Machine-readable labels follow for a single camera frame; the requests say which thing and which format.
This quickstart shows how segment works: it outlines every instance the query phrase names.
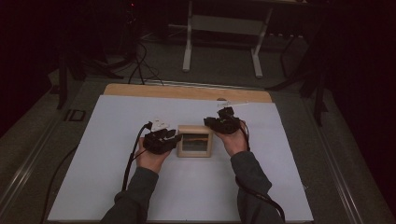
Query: white board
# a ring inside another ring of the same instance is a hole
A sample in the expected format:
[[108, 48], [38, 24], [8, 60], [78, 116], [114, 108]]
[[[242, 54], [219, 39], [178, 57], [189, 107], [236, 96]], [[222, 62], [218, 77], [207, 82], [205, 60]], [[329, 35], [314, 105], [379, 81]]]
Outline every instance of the white board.
[[[204, 125], [204, 118], [218, 116], [218, 103], [101, 96], [49, 220], [100, 220], [121, 189], [125, 166], [144, 124], [157, 117], [171, 129]], [[286, 220], [313, 220], [275, 104], [249, 103], [233, 110], [247, 122], [251, 151], [272, 182], [269, 195], [283, 207]], [[172, 151], [151, 197], [148, 221], [240, 221], [230, 157], [217, 137], [212, 148], [211, 158], [178, 158]]]

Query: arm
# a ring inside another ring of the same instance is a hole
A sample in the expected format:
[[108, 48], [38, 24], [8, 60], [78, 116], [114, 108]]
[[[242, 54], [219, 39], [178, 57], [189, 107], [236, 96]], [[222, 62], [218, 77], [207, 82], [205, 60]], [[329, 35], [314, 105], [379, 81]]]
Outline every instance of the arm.
[[101, 223], [146, 223], [149, 210], [149, 199], [155, 189], [158, 173], [163, 161], [170, 151], [155, 155], [143, 148], [143, 138], [139, 141], [139, 150], [135, 155], [136, 170], [131, 178], [128, 189], [118, 193], [115, 204], [107, 211]]
[[[247, 143], [242, 131], [233, 134], [216, 133], [224, 143], [224, 147], [231, 156], [231, 164], [238, 181], [246, 188], [268, 197], [268, 190], [272, 187], [259, 162], [253, 153], [247, 151]], [[237, 205], [239, 216], [244, 224], [250, 223], [283, 223], [276, 209], [256, 198], [255, 196], [238, 190]]]

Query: person's left hand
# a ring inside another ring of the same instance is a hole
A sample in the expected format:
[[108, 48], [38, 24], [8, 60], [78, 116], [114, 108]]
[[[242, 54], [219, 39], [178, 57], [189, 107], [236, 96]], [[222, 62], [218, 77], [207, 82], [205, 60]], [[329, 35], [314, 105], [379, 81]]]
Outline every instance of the person's left hand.
[[139, 167], [150, 169], [151, 171], [158, 174], [161, 170], [161, 167], [163, 166], [163, 161], [165, 161], [166, 157], [169, 156], [171, 151], [167, 151], [162, 155], [153, 154], [143, 147], [144, 139], [144, 137], [141, 137], [139, 139], [139, 150], [137, 150], [134, 154], [135, 156], [137, 156], [143, 152], [142, 154], [140, 154], [140, 156], [136, 158], [136, 164]]

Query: small square box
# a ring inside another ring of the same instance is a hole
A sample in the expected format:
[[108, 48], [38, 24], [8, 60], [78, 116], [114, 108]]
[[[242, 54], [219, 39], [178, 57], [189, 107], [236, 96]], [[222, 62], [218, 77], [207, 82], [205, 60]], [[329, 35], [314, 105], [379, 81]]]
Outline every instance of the small square box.
[[179, 157], [210, 157], [212, 152], [213, 132], [206, 126], [179, 125], [178, 133], [182, 134], [177, 144]]

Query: dark long-sleeve shirt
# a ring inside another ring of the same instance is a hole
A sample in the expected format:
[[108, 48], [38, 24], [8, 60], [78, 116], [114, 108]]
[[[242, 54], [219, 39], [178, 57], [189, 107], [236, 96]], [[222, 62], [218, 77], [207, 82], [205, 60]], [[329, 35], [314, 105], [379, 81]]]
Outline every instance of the dark long-sleeve shirt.
[[[263, 172], [253, 153], [239, 152], [231, 157], [233, 171], [240, 183], [262, 195], [266, 195], [272, 184]], [[157, 184], [158, 175], [149, 169], [137, 167], [129, 188], [116, 195], [114, 206], [107, 211], [101, 223], [145, 223], [149, 210], [149, 199]], [[276, 209], [253, 195], [238, 191], [239, 216], [244, 224], [283, 223]]]

